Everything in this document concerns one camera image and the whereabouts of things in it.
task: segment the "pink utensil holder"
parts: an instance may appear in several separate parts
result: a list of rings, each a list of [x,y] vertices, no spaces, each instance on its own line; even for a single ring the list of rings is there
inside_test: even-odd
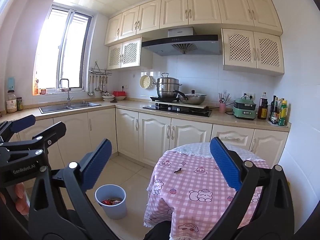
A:
[[[226,112],[226,104],[220,103],[219,113],[225,113],[225,112]]]

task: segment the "double basin sink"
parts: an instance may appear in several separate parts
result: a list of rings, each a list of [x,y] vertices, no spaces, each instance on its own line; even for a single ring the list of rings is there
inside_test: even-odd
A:
[[[43,107],[39,107],[39,109],[42,114],[46,114],[46,113],[66,111],[66,110],[72,110],[77,108],[93,107],[93,106],[101,106],[101,105],[82,101],[80,103],[71,103],[70,105],[62,104],[62,105],[55,105],[55,106],[43,106]]]

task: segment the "human hand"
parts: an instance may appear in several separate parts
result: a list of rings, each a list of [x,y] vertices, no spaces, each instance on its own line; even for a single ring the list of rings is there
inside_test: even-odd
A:
[[[27,197],[25,194],[25,188],[23,183],[18,183],[14,187],[14,192],[17,195],[18,199],[16,201],[16,209],[20,212],[21,215],[27,215],[29,213],[29,206],[27,203]],[[0,193],[2,201],[6,203],[4,195]]]

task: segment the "countertop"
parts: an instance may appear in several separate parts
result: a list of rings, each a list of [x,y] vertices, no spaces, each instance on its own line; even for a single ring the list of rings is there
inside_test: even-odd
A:
[[[144,106],[148,106],[152,104],[148,102],[123,100],[123,101],[119,101],[118,103],[109,103],[105,101],[94,101],[94,103],[101,104],[101,106],[65,110],[65,111],[59,111],[59,112],[47,113],[47,114],[41,114],[38,107],[24,109],[22,111],[15,112],[13,114],[4,115],[3,117],[0,118],[0,122],[6,121],[6,120],[10,121],[15,119],[20,119],[30,114],[33,114],[36,117],[36,120],[41,120],[41,119],[53,118],[53,117],[58,117],[63,115],[85,113],[85,112],[97,111],[97,110],[108,109],[108,108],[120,108],[120,109],[136,111],[136,112],[145,113],[145,114],[154,114],[154,115],[166,116],[170,118],[177,118],[177,119],[183,119],[183,120],[189,120],[189,121],[206,122],[206,123],[244,127],[244,128],[289,132],[291,127],[290,123],[288,123],[288,127],[273,126],[269,124],[267,121],[260,120],[257,118],[253,121],[237,119],[233,115],[221,114],[215,110],[212,111],[209,117],[200,117],[200,116],[192,116],[187,114],[175,114],[175,113],[167,113],[167,112],[162,112],[157,110],[143,109]]]

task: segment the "window pane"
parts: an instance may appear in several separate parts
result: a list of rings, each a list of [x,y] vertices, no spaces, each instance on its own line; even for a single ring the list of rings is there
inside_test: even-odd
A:
[[[44,22],[36,51],[36,77],[39,88],[55,88],[59,46],[64,35],[68,11],[52,9]]]
[[[69,79],[70,87],[82,87],[82,84],[79,83],[80,68],[83,67],[81,66],[81,55],[88,20],[88,17],[75,13],[68,30],[62,77]]]

